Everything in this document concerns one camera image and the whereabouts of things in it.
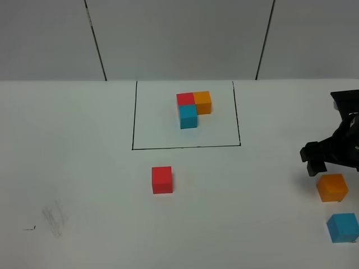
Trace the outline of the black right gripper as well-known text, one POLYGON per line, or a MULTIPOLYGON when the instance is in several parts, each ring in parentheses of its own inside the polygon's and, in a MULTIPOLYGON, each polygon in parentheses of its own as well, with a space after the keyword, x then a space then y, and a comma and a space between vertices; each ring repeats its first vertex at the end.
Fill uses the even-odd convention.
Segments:
POLYGON ((310 177, 327 171, 325 163, 355 168, 358 171, 358 114, 343 120, 333 135, 324 143, 308 142, 300 151, 301 160, 307 162, 310 177))

